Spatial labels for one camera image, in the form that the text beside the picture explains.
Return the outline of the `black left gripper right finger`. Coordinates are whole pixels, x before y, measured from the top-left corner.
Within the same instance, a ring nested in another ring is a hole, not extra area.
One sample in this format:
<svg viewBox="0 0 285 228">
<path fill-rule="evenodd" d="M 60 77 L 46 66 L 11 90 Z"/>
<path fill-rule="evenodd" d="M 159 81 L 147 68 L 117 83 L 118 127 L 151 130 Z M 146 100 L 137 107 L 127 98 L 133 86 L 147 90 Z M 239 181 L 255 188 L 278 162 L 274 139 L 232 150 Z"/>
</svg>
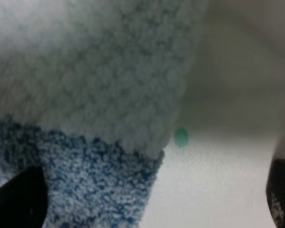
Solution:
<svg viewBox="0 0 285 228">
<path fill-rule="evenodd" d="M 277 159 L 271 164 L 266 198 L 275 226 L 285 228 L 285 159 Z"/>
</svg>

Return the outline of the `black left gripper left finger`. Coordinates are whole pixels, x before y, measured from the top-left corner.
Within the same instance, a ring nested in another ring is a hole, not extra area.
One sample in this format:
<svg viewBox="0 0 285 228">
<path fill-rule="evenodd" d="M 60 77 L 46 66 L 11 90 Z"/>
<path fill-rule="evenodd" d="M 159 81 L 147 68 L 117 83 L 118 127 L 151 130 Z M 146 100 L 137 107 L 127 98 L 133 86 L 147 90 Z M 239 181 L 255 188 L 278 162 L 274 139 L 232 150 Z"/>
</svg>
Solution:
<svg viewBox="0 0 285 228">
<path fill-rule="evenodd" d="M 41 228 L 47 209 L 41 167 L 30 167 L 0 187 L 0 228 Z"/>
</svg>

